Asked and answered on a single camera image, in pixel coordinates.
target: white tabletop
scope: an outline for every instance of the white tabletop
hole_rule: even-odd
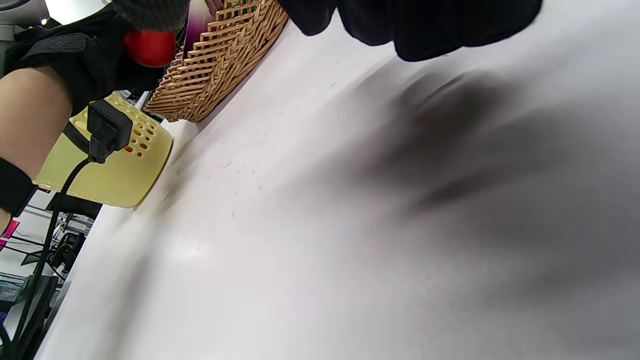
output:
[[[639,23],[546,1],[414,64],[289,25],[102,210],[38,358],[637,359]]]

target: red object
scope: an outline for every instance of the red object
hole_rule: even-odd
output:
[[[175,56],[175,32],[132,31],[124,38],[131,58],[146,67],[163,67]]]
[[[6,231],[4,232],[4,234],[2,234],[2,236],[0,236],[0,238],[11,238],[11,236],[13,235],[13,232],[18,228],[18,225],[20,225],[20,222],[15,221],[15,220],[11,220],[11,222],[9,223],[9,226],[6,228]]]

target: woven rattan basket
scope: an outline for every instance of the woven rattan basket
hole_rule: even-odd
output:
[[[258,65],[286,22],[276,0],[225,0],[187,58],[178,52],[145,109],[168,121],[201,121]]]

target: yellow perforated container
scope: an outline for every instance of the yellow perforated container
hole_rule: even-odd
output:
[[[133,208],[153,187],[169,157],[173,141],[167,130],[119,95],[111,94],[106,100],[133,121],[129,146],[111,154],[105,164],[85,166],[71,184],[68,194],[102,204]],[[85,108],[69,121],[89,139],[86,117]],[[65,135],[61,135],[33,183],[58,192],[71,170],[86,157]]]

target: red ball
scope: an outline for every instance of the red ball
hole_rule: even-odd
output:
[[[124,38],[129,56],[146,67],[163,67],[175,56],[175,32],[136,30]]]

